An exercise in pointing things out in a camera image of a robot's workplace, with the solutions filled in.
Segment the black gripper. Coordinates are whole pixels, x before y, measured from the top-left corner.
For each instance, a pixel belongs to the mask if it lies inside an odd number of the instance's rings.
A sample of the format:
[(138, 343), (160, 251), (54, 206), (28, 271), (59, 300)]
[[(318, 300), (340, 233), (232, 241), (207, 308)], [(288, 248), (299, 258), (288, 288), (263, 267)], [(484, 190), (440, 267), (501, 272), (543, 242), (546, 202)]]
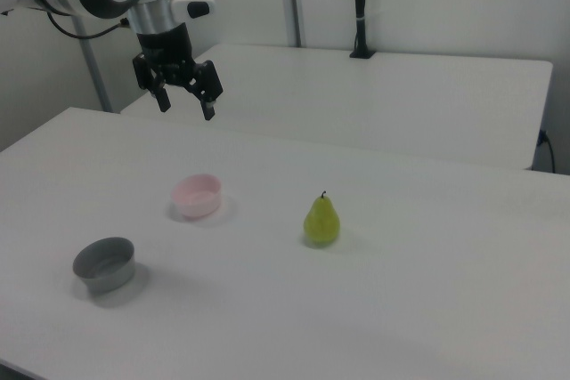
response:
[(192, 58), (187, 26), (183, 23), (159, 34), (137, 34), (137, 38), (142, 47), (142, 53), (133, 58), (137, 84), (151, 93), (160, 111), (171, 107), (167, 83), (193, 94), (199, 100), (204, 119), (211, 120), (216, 100), (223, 93), (222, 83), (212, 61), (197, 63)]

